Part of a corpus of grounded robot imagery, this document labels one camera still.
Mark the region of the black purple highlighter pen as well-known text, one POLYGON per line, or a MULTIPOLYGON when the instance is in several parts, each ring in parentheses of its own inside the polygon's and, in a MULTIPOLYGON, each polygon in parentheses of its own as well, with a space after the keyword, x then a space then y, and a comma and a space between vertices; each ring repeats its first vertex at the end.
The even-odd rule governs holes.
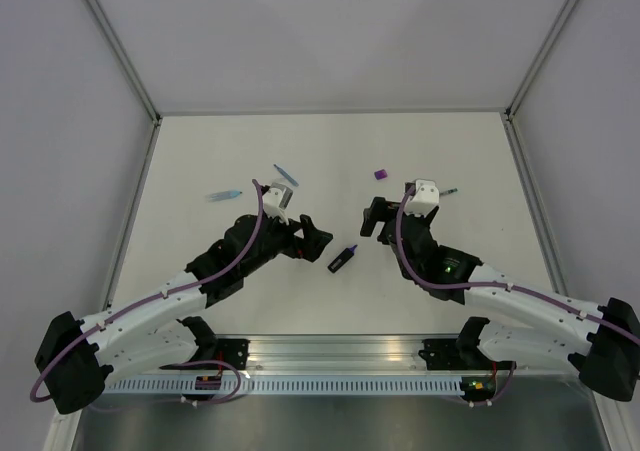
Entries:
POLYGON ((356 249, 357 249, 357 245, 346 247, 329 263, 329 265, 327 266, 327 269, 332 274, 335 274, 349 260, 351 260, 354 257, 356 249))

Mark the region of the purple highlighter cap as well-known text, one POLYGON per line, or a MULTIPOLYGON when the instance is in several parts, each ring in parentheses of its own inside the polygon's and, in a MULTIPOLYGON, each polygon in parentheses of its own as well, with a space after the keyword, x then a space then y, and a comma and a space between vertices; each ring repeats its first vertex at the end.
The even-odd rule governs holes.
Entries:
POLYGON ((374 172, 374 177, 376 180, 383 180, 388 177, 388 173, 385 169, 380 169, 374 172))

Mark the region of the light blue pen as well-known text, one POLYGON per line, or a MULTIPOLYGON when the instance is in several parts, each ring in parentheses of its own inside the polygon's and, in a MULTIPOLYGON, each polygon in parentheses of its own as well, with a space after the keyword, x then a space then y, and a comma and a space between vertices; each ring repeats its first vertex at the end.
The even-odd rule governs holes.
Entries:
POLYGON ((219 191, 215 193, 211 193, 206 196, 206 200, 208 202, 220 202, 230 199, 235 199, 242 195, 242 192, 239 190, 225 190, 219 191))

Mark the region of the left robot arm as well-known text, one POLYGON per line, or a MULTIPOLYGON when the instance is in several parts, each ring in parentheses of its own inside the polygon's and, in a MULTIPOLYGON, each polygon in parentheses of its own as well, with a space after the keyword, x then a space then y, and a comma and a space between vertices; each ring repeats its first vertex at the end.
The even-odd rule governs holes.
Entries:
POLYGON ((315 262, 333 236, 307 215, 283 222, 243 215, 209 249, 147 296, 82 318, 54 317, 34 362, 34 403, 50 401, 62 415, 82 410, 121 380, 190 363, 205 369, 217 337, 200 312, 239 291, 247 277, 278 256, 315 262))

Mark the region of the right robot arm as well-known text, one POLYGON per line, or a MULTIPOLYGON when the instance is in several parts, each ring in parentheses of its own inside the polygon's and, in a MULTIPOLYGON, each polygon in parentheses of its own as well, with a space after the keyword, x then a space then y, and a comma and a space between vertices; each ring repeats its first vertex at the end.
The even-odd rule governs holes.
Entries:
POLYGON ((509 281, 480 258, 439 244, 426 214, 405 212, 404 202, 376 197, 363 211, 360 234, 393 251, 404 279, 441 301, 492 310, 521 323, 511 328, 471 317, 460 331, 455 353, 469 368, 491 362, 570 372, 592 391, 629 402, 639 381, 639 318, 618 298, 604 304, 527 288, 509 281))

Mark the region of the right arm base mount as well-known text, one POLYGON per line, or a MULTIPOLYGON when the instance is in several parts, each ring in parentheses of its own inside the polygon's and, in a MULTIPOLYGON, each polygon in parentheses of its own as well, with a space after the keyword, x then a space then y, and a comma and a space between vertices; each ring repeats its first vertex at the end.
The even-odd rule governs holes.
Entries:
POLYGON ((488 318, 470 317, 455 338, 427 338, 418 355, 430 371, 509 370, 512 361, 493 361, 479 350, 480 333, 490 323, 488 318))

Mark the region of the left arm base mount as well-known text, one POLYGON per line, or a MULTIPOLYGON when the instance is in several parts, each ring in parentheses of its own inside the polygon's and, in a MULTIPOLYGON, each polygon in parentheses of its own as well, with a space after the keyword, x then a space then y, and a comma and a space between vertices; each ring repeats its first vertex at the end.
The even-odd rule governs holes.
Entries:
MULTIPOLYGON (((221 338, 217 336, 202 317, 185 317, 178 320, 179 331, 185 331, 187 337, 191 337, 196 345, 195 351, 189 359, 183 359, 177 363, 162 366, 163 370, 186 369, 187 363, 202 361, 223 361, 237 370, 245 370, 249 356, 248 339, 221 338)), ((207 369, 224 371, 222 365, 200 364, 195 369, 207 369)))

